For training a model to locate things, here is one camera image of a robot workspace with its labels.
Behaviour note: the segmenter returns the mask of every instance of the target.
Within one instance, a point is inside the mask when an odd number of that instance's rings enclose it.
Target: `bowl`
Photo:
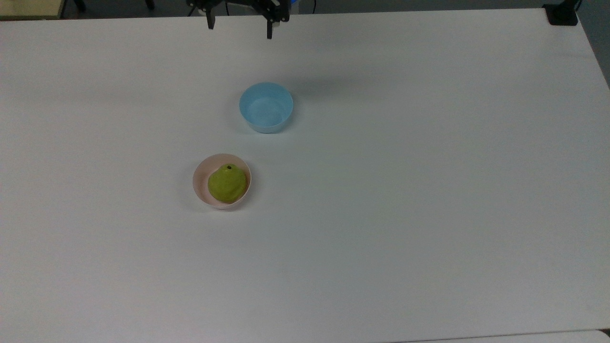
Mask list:
[[[288,90],[272,82],[252,85],[239,99],[239,111],[250,127],[263,134],[280,131],[293,109]]]
[[[216,200],[216,198],[210,194],[210,191],[207,188],[207,179],[213,172],[217,171],[225,164],[234,164],[238,166],[239,169],[242,169],[246,175],[246,191],[242,196],[230,204]],[[246,194],[250,189],[251,181],[252,175],[250,173],[250,168],[241,158],[231,154],[216,154],[203,160],[203,162],[201,162],[195,169],[195,173],[193,174],[193,189],[201,201],[212,206],[213,208],[230,209],[235,207],[246,197]]]

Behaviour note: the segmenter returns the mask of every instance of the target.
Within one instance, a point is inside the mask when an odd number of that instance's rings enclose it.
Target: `dark floor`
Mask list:
[[[186,0],[154,0],[155,9],[149,10],[145,0],[83,0],[87,11],[79,13],[74,0],[66,0],[64,18],[141,18],[187,16],[190,8]],[[559,0],[316,0],[316,13],[394,12],[414,10],[508,9],[539,8],[544,3]],[[314,0],[300,0],[299,13],[311,13]],[[238,7],[230,7],[232,15],[244,14]],[[217,15],[225,15],[219,6]],[[610,81],[610,0],[583,0],[578,16],[589,37],[601,70]]]

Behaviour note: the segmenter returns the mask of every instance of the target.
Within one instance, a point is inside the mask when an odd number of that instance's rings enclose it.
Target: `green pear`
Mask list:
[[[246,192],[246,174],[234,164],[225,164],[210,175],[207,189],[216,200],[234,203]]]

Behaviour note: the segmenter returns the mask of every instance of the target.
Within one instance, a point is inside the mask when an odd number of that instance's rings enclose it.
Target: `bowl rim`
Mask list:
[[[264,84],[270,84],[270,85],[275,85],[275,86],[278,86],[278,87],[279,87],[279,88],[281,88],[283,91],[285,91],[285,92],[286,92],[286,94],[288,94],[288,97],[290,98],[290,110],[288,111],[288,116],[286,116],[286,118],[283,118],[283,119],[282,119],[282,121],[280,121],[279,123],[277,123],[277,124],[275,124],[275,125],[271,125],[271,126],[262,126],[262,125],[257,125],[257,124],[255,124],[255,123],[253,123],[252,121],[248,120],[248,118],[246,118],[246,116],[244,115],[244,111],[242,110],[243,96],[244,96],[244,95],[245,95],[245,94],[246,94],[246,93],[247,93],[249,90],[251,90],[252,88],[254,88],[254,87],[256,87],[256,86],[264,85]],[[295,109],[295,101],[294,101],[294,99],[292,98],[292,94],[290,94],[290,91],[289,91],[289,90],[288,90],[286,87],[284,87],[283,85],[281,85],[281,84],[277,84],[277,83],[275,83],[275,82],[268,82],[268,81],[265,81],[265,82],[259,82],[259,83],[257,83],[257,84],[253,84],[253,85],[251,85],[250,87],[248,87],[248,88],[247,88],[245,91],[243,91],[242,95],[241,95],[241,96],[240,96],[240,98],[239,98],[239,112],[241,113],[241,115],[242,115],[243,119],[244,119],[245,121],[247,121],[249,124],[251,124],[251,125],[253,125],[253,126],[257,127],[257,128],[270,129],[270,128],[275,128],[276,126],[279,126],[279,125],[284,124],[284,123],[285,123],[285,122],[286,122],[286,121],[287,121],[287,120],[288,120],[288,119],[289,119],[289,118],[292,116],[292,112],[294,111],[294,109]]]
[[[213,172],[215,172],[216,170],[218,170],[218,168],[222,167],[224,164],[227,163],[239,164],[239,167],[242,168],[246,175],[246,190],[237,200],[230,204],[223,203],[220,200],[216,200],[217,203],[211,203],[207,201],[204,196],[205,194],[213,198],[212,195],[209,193],[209,190],[207,189],[207,180]],[[195,191],[195,194],[201,201],[203,201],[209,206],[212,206],[215,209],[229,209],[235,207],[246,197],[246,194],[248,194],[251,185],[252,172],[250,170],[249,165],[243,159],[233,154],[220,153],[208,156],[203,161],[201,161],[199,165],[197,165],[195,171],[193,172],[193,190]]]

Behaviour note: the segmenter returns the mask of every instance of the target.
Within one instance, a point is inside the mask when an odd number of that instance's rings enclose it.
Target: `wooden surface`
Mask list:
[[[2,341],[610,327],[610,92],[542,9],[0,23]],[[240,94],[286,86],[252,131]],[[206,207],[195,167],[252,170]]]
[[[64,0],[0,0],[0,20],[58,19]]]

